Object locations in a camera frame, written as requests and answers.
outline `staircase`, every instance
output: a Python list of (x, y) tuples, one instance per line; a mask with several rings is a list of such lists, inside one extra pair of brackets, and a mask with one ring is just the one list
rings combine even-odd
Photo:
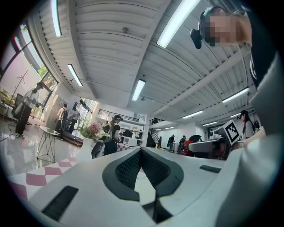
[(156, 144), (160, 144), (160, 138), (155, 133), (154, 129), (149, 129), (148, 139), (147, 139), (147, 147), (155, 147)]
[(147, 147), (155, 147), (156, 146), (156, 143), (155, 143), (154, 139), (152, 138), (150, 131), (148, 132), (148, 138), (147, 138), (146, 146)]

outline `fluorescent ceiling light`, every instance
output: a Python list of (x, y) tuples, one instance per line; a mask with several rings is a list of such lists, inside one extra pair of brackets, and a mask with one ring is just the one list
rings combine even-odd
[(73, 66), (71, 64), (68, 64), (68, 68), (70, 70), (70, 72), (72, 73), (75, 81), (77, 82), (77, 84), (80, 86), (80, 87), (83, 87), (83, 84), (81, 83), (80, 79), (78, 78), (77, 74), (75, 73), (75, 70), (73, 68)]
[(51, 14), (56, 37), (61, 36), (57, 0), (51, 0)]
[(137, 101), (139, 95), (140, 95), (140, 92), (142, 91), (143, 89), (143, 86), (145, 85), (145, 81), (144, 80), (139, 80), (138, 83), (137, 83), (137, 86), (135, 88), (135, 92), (134, 92), (134, 95), (132, 97), (132, 100), (133, 101)]
[(189, 118), (189, 117), (193, 117), (193, 116), (198, 115), (198, 114), (201, 114), (201, 113), (203, 113), (203, 111), (202, 111), (202, 110), (200, 110), (200, 111), (198, 111), (198, 112), (196, 112), (196, 113), (193, 113), (193, 114), (187, 115), (187, 116), (183, 117), (183, 119), (186, 119), (186, 118)]
[(235, 95), (223, 100), (222, 102), (225, 103), (225, 102), (231, 101), (232, 99), (234, 99), (234, 98), (236, 98), (236, 97), (238, 97), (238, 96), (240, 96), (240, 95), (242, 95), (242, 94), (244, 94), (248, 91), (249, 91), (249, 88), (245, 88), (245, 89), (241, 90), (240, 92), (236, 93)]
[(212, 122), (212, 123), (209, 123), (209, 124), (205, 124), (205, 125), (203, 125), (203, 126), (213, 125), (213, 124), (216, 124), (216, 123), (218, 123), (218, 122), (217, 122), (217, 121), (215, 121), (215, 122)]
[(200, 0), (183, 0), (179, 4), (178, 8), (170, 18), (157, 41), (159, 46), (163, 48), (168, 46), (174, 34), (176, 34), (182, 23), (186, 20), (188, 15), (193, 11), (199, 2)]
[(237, 113), (237, 114), (235, 114), (235, 115), (233, 115), (233, 116), (230, 116), (230, 118), (234, 118), (234, 117), (236, 117), (236, 116), (238, 116), (238, 115), (240, 115), (240, 113)]

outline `glass window frame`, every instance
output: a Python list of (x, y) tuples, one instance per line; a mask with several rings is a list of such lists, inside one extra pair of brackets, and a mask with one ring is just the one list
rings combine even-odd
[(25, 45), (22, 47), (22, 49), (20, 50), (20, 49), (18, 48), (17, 44), (16, 44), (16, 41), (15, 41), (15, 36), (14, 36), (14, 34), (16, 33), (16, 31), (13, 33), (13, 35), (12, 35), (10, 41), (11, 41), (12, 46), (13, 46), (13, 48), (14, 48), (14, 50), (15, 50), (16, 53), (15, 53), (15, 55), (11, 58), (11, 60), (9, 61), (9, 63), (6, 65), (6, 67), (5, 67), (4, 69), (2, 69), (2, 68), (0, 67), (0, 73), (1, 73), (0, 81), (1, 81), (1, 79), (3, 78), (3, 76), (5, 75), (6, 70), (9, 68), (9, 66), (11, 65), (11, 63), (12, 63), (12, 62), (15, 60), (15, 58), (18, 56), (18, 54), (21, 53), (21, 52), (24, 52), (25, 48), (27, 48), (27, 46), (32, 43), (32, 45), (33, 45), (34, 48), (35, 48), (35, 51), (36, 51), (37, 55), (39, 56), (40, 60), (42, 61), (44, 67), (47, 69), (46, 73), (40, 78), (39, 82), (43, 81), (43, 80), (46, 78), (46, 76), (48, 76), (48, 74), (50, 74), (50, 75), (53, 77), (53, 79), (55, 80), (55, 82), (56, 82), (56, 85), (53, 86), (53, 89), (52, 89), (52, 90), (50, 90), (45, 84), (43, 85), (44, 89), (46, 89), (46, 90), (49, 92), (49, 94), (47, 95), (47, 97), (45, 98), (45, 100), (43, 101), (43, 103), (41, 103), (43, 106), (45, 106), (45, 105), (47, 104), (47, 102), (48, 102), (48, 100), (49, 100), (49, 98), (50, 98), (52, 92), (54, 91), (54, 89), (56, 88), (56, 86), (58, 85), (59, 82), (58, 82), (58, 80), (54, 77), (54, 75), (50, 72), (50, 70), (48, 69), (48, 67), (47, 67), (46, 64), (44, 63), (42, 57), (40, 56), (40, 54), (39, 54), (39, 52), (38, 52), (38, 50), (37, 50), (37, 48), (36, 48), (36, 46), (35, 46), (34, 40), (33, 40), (32, 36), (31, 36), (30, 30), (29, 30), (29, 26), (28, 26), (28, 22), (27, 22), (26, 20), (24, 20), (24, 21), (19, 25), (19, 27), (18, 27), (17, 29), (21, 29), (21, 28), (20, 28), (21, 25), (26, 25), (28, 34), (29, 34), (29, 36), (30, 36), (30, 38), (31, 38), (31, 41), (28, 42), (27, 44), (25, 44)]

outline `white floor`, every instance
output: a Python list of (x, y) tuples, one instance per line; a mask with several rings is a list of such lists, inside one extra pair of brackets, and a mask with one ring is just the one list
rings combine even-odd
[[(0, 140), (15, 133), (15, 127), (10, 131), (8, 124), (11, 122), (4, 122), (0, 119)], [(11, 135), (7, 139), (0, 142), (0, 159), (1, 165), (7, 171), (7, 175), (15, 175), (34, 169), (42, 168), (52, 164), (52, 162), (36, 159), (36, 153), (39, 149), (39, 142), (42, 137), (42, 130), (31, 127), (28, 131), (24, 131), (25, 140), (16, 138)], [(61, 161), (72, 154), (77, 153), (80, 148), (71, 145), (65, 141), (55, 139), (55, 161)], [(40, 153), (46, 153), (45, 145), (42, 147)], [(45, 155), (42, 158), (50, 160), (50, 157)]]

